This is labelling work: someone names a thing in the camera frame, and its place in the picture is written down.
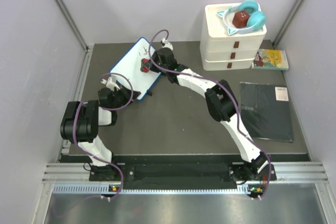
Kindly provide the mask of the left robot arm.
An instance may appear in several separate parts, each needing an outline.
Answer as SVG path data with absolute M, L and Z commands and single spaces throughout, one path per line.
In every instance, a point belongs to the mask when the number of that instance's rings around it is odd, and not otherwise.
M 115 125 L 118 115 L 115 109 L 131 104 L 141 92 L 126 87 L 102 88 L 98 100 L 90 100 L 80 106 L 79 101 L 70 101 L 65 109 L 60 135 L 87 152 L 91 159 L 90 181 L 113 181 L 120 178 L 114 154 L 98 136 L 99 127 Z

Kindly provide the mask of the blue framed whiteboard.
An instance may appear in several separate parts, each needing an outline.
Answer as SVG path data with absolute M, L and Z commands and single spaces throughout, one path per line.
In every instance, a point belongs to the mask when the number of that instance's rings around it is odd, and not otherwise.
M 161 73 L 153 71 L 141 71 L 141 60 L 149 59 L 149 44 L 150 42 L 146 38 L 141 37 L 110 70 L 111 73 L 119 73 L 130 81 L 133 90 L 140 92 L 137 97 L 139 101 L 144 99 L 147 91 L 152 88 L 161 75 Z

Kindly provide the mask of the red whiteboard eraser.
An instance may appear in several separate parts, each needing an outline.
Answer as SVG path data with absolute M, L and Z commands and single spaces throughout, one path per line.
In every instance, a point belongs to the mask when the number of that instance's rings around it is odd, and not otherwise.
M 141 59 L 141 68 L 140 68 L 140 70 L 142 72 L 147 73 L 147 72 L 150 71 L 150 68 L 151 68 L 151 62 L 150 62 L 150 60 L 146 59 L 146 58 Z

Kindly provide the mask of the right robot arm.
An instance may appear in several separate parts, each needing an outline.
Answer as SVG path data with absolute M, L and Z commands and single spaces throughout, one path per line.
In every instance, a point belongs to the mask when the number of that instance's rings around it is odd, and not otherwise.
M 162 73 L 171 83 L 202 95 L 212 119 L 226 128 L 240 151 L 244 161 L 241 180 L 256 180 L 264 174 L 264 168 L 269 165 L 269 158 L 254 143 L 243 125 L 238 102 L 227 81 L 215 81 L 198 75 L 189 67 L 177 63 L 173 51 L 169 48 L 161 48 L 149 59 L 142 59 L 140 70 Z

